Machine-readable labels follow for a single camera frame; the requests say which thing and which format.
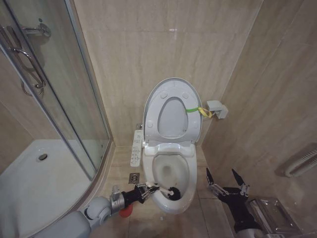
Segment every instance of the floor tile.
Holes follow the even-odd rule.
[[[217,199],[200,199],[210,238],[233,238],[222,202]]]
[[[89,238],[127,238],[130,218],[113,215],[101,226],[93,230]]]
[[[235,238],[238,238],[238,235],[236,234],[236,232],[234,231],[234,228],[233,228],[235,222],[234,222],[234,219],[233,219],[233,216],[231,214],[231,211],[230,211],[229,207],[227,205],[225,205],[225,204],[222,204],[222,207],[223,207],[223,210],[224,210],[224,212],[225,212],[225,214],[227,216],[227,219],[228,219],[231,231],[233,233],[233,236]]]
[[[141,167],[128,166],[111,166],[106,183],[100,195],[109,198],[112,187],[118,185],[120,191],[130,191],[134,188],[134,184],[129,184],[130,173],[140,173],[140,183],[144,183],[144,176]]]
[[[199,198],[216,198],[208,188],[206,167],[197,167],[196,188]]]
[[[149,199],[143,205],[136,204],[130,219],[129,238],[207,238],[207,228],[198,196],[190,207],[179,215],[161,211]]]

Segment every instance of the bathroom floor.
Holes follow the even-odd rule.
[[[180,215],[162,212],[148,199],[144,204],[134,203],[130,217],[118,214],[95,229],[90,238],[233,238],[222,203],[207,188],[206,160],[200,146],[197,148],[197,192],[190,207]],[[140,173],[142,166],[130,167],[131,147],[116,147],[106,183],[99,195],[109,197],[113,185],[121,191],[132,190],[128,184],[130,173]]]

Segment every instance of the wall outlet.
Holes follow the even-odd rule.
[[[224,119],[228,114],[228,108],[218,100],[207,101],[208,110],[216,114],[218,119]]]

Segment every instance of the shower drain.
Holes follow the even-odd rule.
[[[131,173],[129,176],[129,183],[137,184],[140,180],[140,173]]]
[[[38,157],[39,161],[43,161],[44,159],[46,159],[48,157],[47,154],[42,154]]]

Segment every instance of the green strap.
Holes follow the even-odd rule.
[[[186,109],[187,113],[193,113],[195,111],[198,111],[198,108]]]

